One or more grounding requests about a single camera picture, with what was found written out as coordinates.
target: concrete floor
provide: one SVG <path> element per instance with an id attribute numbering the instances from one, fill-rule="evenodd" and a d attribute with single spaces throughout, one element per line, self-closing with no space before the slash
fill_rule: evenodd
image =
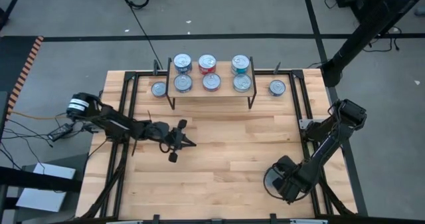
<path id="1" fill-rule="evenodd" d="M 311 1 L 322 34 L 355 30 L 357 22 L 350 10 L 329 10 L 323 0 Z M 0 0 L 0 7 L 9 2 Z M 136 13 L 149 35 L 313 33 L 304 0 L 151 0 Z M 10 19 L 0 35 L 142 35 L 123 0 L 19 0 Z M 425 33 L 425 18 L 412 13 L 397 25 L 404 33 Z M 332 57 L 343 42 L 324 40 L 327 56 Z M 345 69 L 337 91 L 340 98 L 349 98 L 368 112 L 366 126 L 354 134 L 351 145 L 369 215 L 425 219 L 421 156 L 425 153 L 421 142 L 425 125 L 420 119 L 425 114 L 425 68 L 421 65 L 425 40 L 399 39 L 398 45 L 399 52 L 361 53 Z M 193 56 L 209 52 L 219 60 L 244 53 L 254 57 L 258 68 L 271 68 L 280 61 L 282 68 L 305 68 L 320 61 L 313 39 L 153 41 L 153 46 L 162 63 L 179 52 Z M 387 47 L 388 40 L 374 45 L 374 49 Z M 97 94 L 108 70 L 151 69 L 153 59 L 146 41 L 43 43 L 15 110 L 54 116 L 64 112 L 72 94 Z M 56 127 L 54 121 L 16 115 L 11 119 L 43 134 Z M 24 132 L 13 124 L 7 127 Z M 31 146 L 41 161 L 47 162 L 87 153 L 90 140 L 91 135 L 81 134 L 54 143 L 53 149 L 38 139 L 32 139 Z M 19 165 L 36 162 L 21 140 L 4 143 Z M 0 164 L 10 166 L 4 158 Z M 63 220 L 70 215 L 52 218 Z M 49 221 L 52 219 L 28 223 Z"/>

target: can lid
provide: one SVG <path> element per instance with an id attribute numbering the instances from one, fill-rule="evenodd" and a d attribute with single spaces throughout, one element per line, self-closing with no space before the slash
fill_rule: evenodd
<path id="1" fill-rule="evenodd" d="M 191 57 L 188 54 L 178 54 L 174 56 L 174 64 L 177 67 L 186 67 L 189 66 L 192 62 Z"/>
<path id="2" fill-rule="evenodd" d="M 215 73 L 208 73 L 202 79 L 205 88 L 218 88 L 221 83 L 220 76 Z"/>
<path id="3" fill-rule="evenodd" d="M 232 64 L 236 68 L 248 68 L 250 65 L 250 59 L 244 55 L 236 55 L 232 59 Z"/>
<path id="4" fill-rule="evenodd" d="M 285 92 L 286 86 L 280 80 L 273 80 L 271 81 L 269 88 L 270 91 L 272 91 L 274 94 L 283 94 Z"/>
<path id="5" fill-rule="evenodd" d="M 152 85 L 152 94 L 155 96 L 163 96 L 165 94 L 165 83 L 164 82 L 156 82 Z"/>
<path id="6" fill-rule="evenodd" d="M 217 63 L 217 60 L 212 55 L 203 55 L 199 57 L 198 63 L 203 68 L 212 68 Z"/>
<path id="7" fill-rule="evenodd" d="M 239 89 L 249 89 L 251 87 L 251 78 L 246 74 L 238 74 L 233 79 L 233 85 Z"/>
<path id="8" fill-rule="evenodd" d="M 178 90 L 188 90 L 192 86 L 192 78 L 186 74 L 177 75 L 174 79 L 174 85 Z"/>

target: orange striped tape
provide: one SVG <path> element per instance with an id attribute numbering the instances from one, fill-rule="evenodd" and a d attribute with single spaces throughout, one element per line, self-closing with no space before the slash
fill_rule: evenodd
<path id="1" fill-rule="evenodd" d="M 9 98 L 9 102 L 8 102 L 9 107 L 7 109 L 6 120 L 9 119 L 11 112 L 13 110 L 13 107 L 15 107 L 16 102 L 18 101 L 19 94 L 22 91 L 25 80 L 28 77 L 29 71 L 33 67 L 35 57 L 37 56 L 37 53 L 40 50 L 40 46 L 41 46 L 43 39 L 44 39 L 43 37 L 37 37 L 35 39 L 34 44 L 33 44 L 33 48 L 31 49 L 30 53 L 28 54 L 27 61 L 25 62 L 24 67 L 22 68 L 22 71 L 21 71 L 21 73 L 18 77 L 18 81 L 16 82 L 15 87 L 13 88 L 12 93 L 11 93 L 10 98 Z"/>

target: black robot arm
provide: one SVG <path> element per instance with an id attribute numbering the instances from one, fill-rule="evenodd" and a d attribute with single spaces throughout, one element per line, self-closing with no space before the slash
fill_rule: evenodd
<path id="1" fill-rule="evenodd" d="M 338 100 L 331 108 L 333 113 L 328 119 L 322 122 L 311 121 L 303 133 L 304 138 L 320 142 L 321 145 L 314 154 L 300 164 L 283 156 L 273 166 L 280 173 L 280 177 L 273 181 L 273 186 L 288 203 L 301 199 L 298 197 L 299 193 L 304 193 L 304 197 L 316 186 L 320 181 L 320 168 L 355 130 L 361 129 L 365 124 L 366 110 L 350 100 Z"/>
<path id="2" fill-rule="evenodd" d="M 138 121 L 128 118 L 112 106 L 102 103 L 99 97 L 92 94 L 78 93 L 72 96 L 66 109 L 66 115 L 75 121 L 89 121 L 97 127 L 105 130 L 107 138 L 124 142 L 129 137 L 134 140 L 153 140 L 167 146 L 164 153 L 169 154 L 169 161 L 177 161 L 177 150 L 185 147 L 195 147 L 196 144 L 186 138 L 182 129 L 187 121 L 180 120 L 177 128 L 169 131 L 169 125 L 164 122 L 152 122 L 151 120 Z"/>

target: canned food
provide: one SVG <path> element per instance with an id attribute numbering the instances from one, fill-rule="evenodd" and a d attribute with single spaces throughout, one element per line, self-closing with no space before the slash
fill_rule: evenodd
<path id="1" fill-rule="evenodd" d="M 174 86 L 179 92 L 189 92 L 192 89 L 192 78 L 187 74 L 179 74 L 174 79 Z"/>
<path id="2" fill-rule="evenodd" d="M 251 78 L 246 74 L 238 74 L 233 79 L 233 88 L 238 92 L 250 90 Z"/>
<path id="3" fill-rule="evenodd" d="M 206 91 L 214 92 L 220 88 L 220 76 L 215 73 L 208 73 L 202 79 L 202 84 Z"/>
<path id="4" fill-rule="evenodd" d="M 165 83 L 164 82 L 156 82 L 152 85 L 151 88 L 152 94 L 157 98 L 162 98 L 165 96 Z"/>
<path id="5" fill-rule="evenodd" d="M 244 55 L 236 55 L 232 59 L 232 73 L 233 74 L 246 74 L 250 66 L 250 59 Z"/>
<path id="6" fill-rule="evenodd" d="M 215 72 L 217 60 L 212 55 L 203 55 L 199 57 L 199 71 L 205 75 L 209 72 Z"/>
<path id="7" fill-rule="evenodd" d="M 271 81 L 268 92 L 275 97 L 281 96 L 286 90 L 285 84 L 280 80 L 273 80 Z"/>
<path id="8" fill-rule="evenodd" d="M 189 74 L 192 71 L 192 59 L 188 54 L 174 56 L 174 67 L 179 74 Z"/>

